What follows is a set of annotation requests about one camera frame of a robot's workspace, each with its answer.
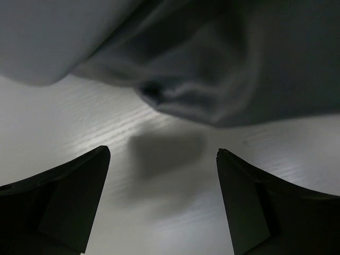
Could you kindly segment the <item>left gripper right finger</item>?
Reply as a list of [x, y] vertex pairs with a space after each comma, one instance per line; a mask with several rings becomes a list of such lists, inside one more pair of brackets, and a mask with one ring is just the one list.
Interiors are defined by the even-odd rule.
[[226, 149], [216, 161], [235, 254], [339, 254], [339, 196], [285, 181]]

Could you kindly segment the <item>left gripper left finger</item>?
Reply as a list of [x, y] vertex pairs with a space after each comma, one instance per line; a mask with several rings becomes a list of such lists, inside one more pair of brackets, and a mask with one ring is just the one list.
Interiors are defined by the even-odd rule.
[[99, 146], [1, 186], [1, 254], [84, 254], [110, 158]]

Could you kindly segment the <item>grey pillowcase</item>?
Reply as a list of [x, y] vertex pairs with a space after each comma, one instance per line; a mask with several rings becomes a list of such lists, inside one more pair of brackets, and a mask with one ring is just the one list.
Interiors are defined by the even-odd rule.
[[339, 112], [339, 1], [1, 1], [1, 74], [218, 128]]

